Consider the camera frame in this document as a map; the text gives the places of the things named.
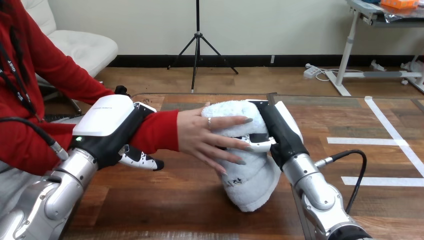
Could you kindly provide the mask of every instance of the towel label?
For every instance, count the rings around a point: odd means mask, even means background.
[[[234,187],[234,186],[242,184],[242,180],[240,178],[236,178],[234,180],[227,181],[227,184],[231,187]]]

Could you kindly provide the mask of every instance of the tripod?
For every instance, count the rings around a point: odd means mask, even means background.
[[[200,39],[203,39],[203,41],[209,45],[209,47],[223,60],[223,62],[225,63],[225,65],[228,68],[231,68],[235,74],[239,74],[239,72],[237,70],[234,69],[234,67],[232,67],[228,61],[208,42],[208,40],[206,40],[206,38],[203,36],[203,34],[200,32],[200,14],[199,14],[199,0],[196,0],[196,25],[197,25],[197,31],[194,34],[194,37],[190,40],[190,42],[188,42],[187,46],[184,47],[184,49],[180,52],[180,54],[176,57],[175,61],[168,66],[168,70],[170,68],[173,68],[175,66],[175,64],[178,62],[178,60],[180,59],[181,55],[187,50],[187,48],[192,44],[192,42],[196,39],[196,51],[194,54],[194,67],[193,67],[193,80],[191,81],[191,93],[193,93],[195,91],[195,79],[196,79],[196,72],[197,72],[197,67],[198,67],[198,63],[200,62],[201,59],[201,55],[200,55]]]

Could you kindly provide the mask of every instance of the white wall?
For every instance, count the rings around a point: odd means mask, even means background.
[[[195,0],[49,0],[58,29],[118,43],[120,55],[177,55],[196,31]],[[200,30],[223,55],[342,54],[352,14],[344,0],[201,0]],[[360,22],[352,54],[414,55],[424,28]],[[194,44],[187,50],[194,54]],[[201,45],[202,54],[213,51]]]

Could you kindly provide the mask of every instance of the black baseboard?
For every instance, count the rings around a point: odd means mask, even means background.
[[[118,55],[108,67],[120,68],[166,68],[174,62],[176,55]],[[349,67],[366,67],[372,60],[384,67],[399,67],[410,62],[412,55],[351,55]],[[342,55],[227,55],[225,59],[233,67],[304,67],[311,64],[317,67],[339,66]],[[175,67],[193,67],[194,55],[183,55]],[[203,55],[199,67],[225,67],[217,55]]]

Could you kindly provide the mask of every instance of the ring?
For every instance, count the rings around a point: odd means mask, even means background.
[[[211,119],[211,117],[207,119],[207,126],[209,127],[209,130],[211,129]]]

